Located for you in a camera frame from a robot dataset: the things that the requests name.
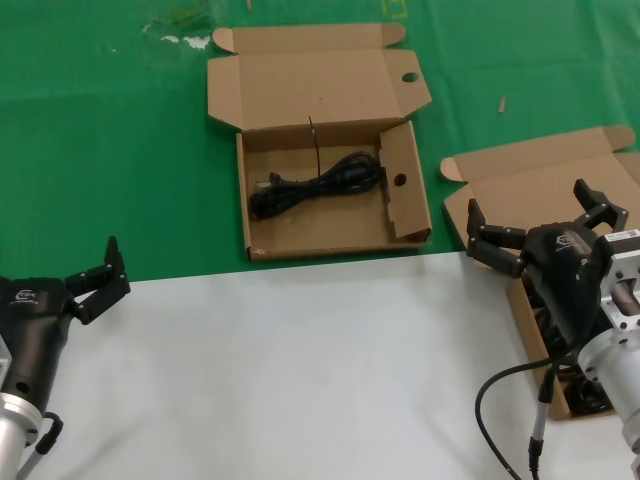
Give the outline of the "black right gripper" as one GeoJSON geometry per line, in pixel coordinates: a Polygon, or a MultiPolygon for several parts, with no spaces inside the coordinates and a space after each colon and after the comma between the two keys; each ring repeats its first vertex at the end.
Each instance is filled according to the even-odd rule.
{"type": "Polygon", "coordinates": [[[628,212],[584,179],[575,182],[573,193],[584,210],[575,222],[542,225],[528,234],[488,224],[477,200],[470,199],[466,254],[508,277],[520,277],[526,264],[535,291],[565,342],[584,345],[604,328],[601,268],[591,258],[597,235],[591,229],[607,224],[613,232],[624,231],[628,212]],[[522,258],[512,250],[521,252],[522,258]]]}

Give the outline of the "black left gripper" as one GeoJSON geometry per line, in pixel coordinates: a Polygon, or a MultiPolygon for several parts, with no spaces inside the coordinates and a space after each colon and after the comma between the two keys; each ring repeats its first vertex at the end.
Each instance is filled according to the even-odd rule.
{"type": "Polygon", "coordinates": [[[47,401],[72,315],[89,325],[131,292],[116,237],[108,239],[103,265],[64,282],[1,279],[1,337],[12,357],[3,393],[26,401],[47,401]]]}

